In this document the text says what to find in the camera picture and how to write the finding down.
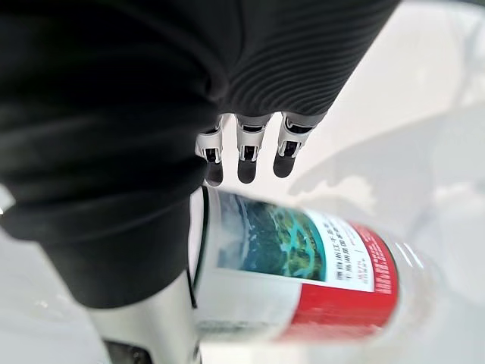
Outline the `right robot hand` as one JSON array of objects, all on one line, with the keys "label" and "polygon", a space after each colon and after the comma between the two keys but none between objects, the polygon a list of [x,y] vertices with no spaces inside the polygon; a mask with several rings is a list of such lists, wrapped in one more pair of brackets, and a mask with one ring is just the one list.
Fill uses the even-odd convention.
[{"label": "right robot hand", "polygon": [[113,363],[198,363],[190,198],[269,117],[288,176],[396,1],[3,1],[2,228],[40,245]]}]

